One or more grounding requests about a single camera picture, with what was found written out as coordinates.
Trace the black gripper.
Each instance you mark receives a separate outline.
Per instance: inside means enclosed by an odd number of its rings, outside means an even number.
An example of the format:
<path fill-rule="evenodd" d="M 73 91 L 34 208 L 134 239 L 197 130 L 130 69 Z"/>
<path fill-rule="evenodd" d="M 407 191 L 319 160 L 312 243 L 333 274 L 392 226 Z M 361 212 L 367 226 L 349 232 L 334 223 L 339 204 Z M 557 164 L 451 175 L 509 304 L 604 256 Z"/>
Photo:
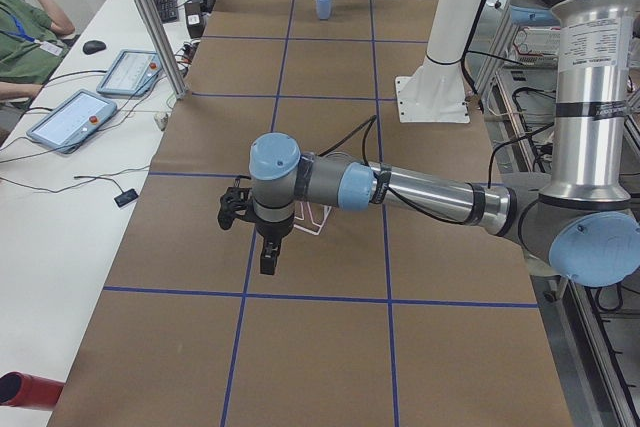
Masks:
<path fill-rule="evenodd" d="M 274 275 L 279 257 L 279 246 L 282 240 L 293 230 L 294 221 L 285 219 L 279 222 L 268 222 L 259 219 L 257 232 L 263 238 L 260 253 L 260 273 L 262 275 Z"/>

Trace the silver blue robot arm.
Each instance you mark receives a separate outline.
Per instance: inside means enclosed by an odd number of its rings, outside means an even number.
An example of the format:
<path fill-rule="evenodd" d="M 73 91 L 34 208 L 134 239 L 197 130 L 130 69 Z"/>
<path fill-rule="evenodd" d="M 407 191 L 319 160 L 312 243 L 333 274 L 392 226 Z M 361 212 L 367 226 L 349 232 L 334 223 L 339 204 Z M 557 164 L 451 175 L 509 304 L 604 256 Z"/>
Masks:
<path fill-rule="evenodd" d="M 482 2 L 439 1 L 424 61 L 384 114 L 379 161 L 337 147 L 304 152 L 283 133 L 252 143 L 248 218 L 262 239 L 262 273 L 274 273 L 299 202 L 351 211 L 394 206 L 476 226 L 520 246 L 540 275 L 589 287 L 638 269 L 639 224 L 619 170 L 639 0 L 510 0 L 517 25 L 560 28 L 551 170 L 510 186 L 487 165 L 483 119 L 462 101 L 459 64 Z"/>

